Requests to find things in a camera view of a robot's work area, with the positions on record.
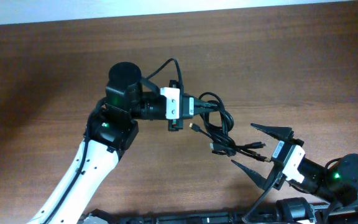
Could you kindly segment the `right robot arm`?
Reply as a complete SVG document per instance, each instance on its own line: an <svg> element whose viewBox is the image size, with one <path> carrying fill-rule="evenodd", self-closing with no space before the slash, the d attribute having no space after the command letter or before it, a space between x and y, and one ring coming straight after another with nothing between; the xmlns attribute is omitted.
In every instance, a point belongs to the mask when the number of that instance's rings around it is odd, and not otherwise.
<svg viewBox="0 0 358 224"><path fill-rule="evenodd" d="M335 158L321 166L306 158L304 142L294 138L292 128L253 127L278 140L278 144L269 159L273 167L268 177L235 163L264 192L247 211L230 214L233 223L358 223L358 154ZM285 182L323 203L312 204L295 197L262 206L267 194L272 189L280 190Z"/></svg>

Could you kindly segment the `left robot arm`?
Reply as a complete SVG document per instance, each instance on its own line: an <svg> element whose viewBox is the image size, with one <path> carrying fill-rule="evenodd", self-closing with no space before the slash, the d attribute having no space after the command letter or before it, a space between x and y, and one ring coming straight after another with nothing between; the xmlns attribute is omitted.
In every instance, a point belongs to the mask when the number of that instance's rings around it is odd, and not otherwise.
<svg viewBox="0 0 358 224"><path fill-rule="evenodd" d="M130 148L139 132L138 120L167 120L169 131L178 131L183 120L218 109L186 94L181 77L160 88L132 62L113 65L108 75L106 96L89 114L73 162L31 223L76 223Z"/></svg>

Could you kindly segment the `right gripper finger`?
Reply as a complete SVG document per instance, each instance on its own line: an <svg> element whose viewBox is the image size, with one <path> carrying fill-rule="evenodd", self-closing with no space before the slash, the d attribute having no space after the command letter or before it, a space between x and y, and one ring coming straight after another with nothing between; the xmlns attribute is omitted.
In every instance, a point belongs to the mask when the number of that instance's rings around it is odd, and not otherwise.
<svg viewBox="0 0 358 224"><path fill-rule="evenodd" d="M266 183L267 183L267 179L262 177L258 172L240 164L239 162L235 161L235 160L231 160L231 162L236 165L238 168L240 168L242 171L244 171L248 177L254 182L254 184L256 186L258 186L258 188L260 189L266 189Z"/></svg>
<svg viewBox="0 0 358 224"><path fill-rule="evenodd" d="M251 123L250 125L256 130L261 131L279 141L291 140L294 136L294 132L290 127L264 126L255 123Z"/></svg>

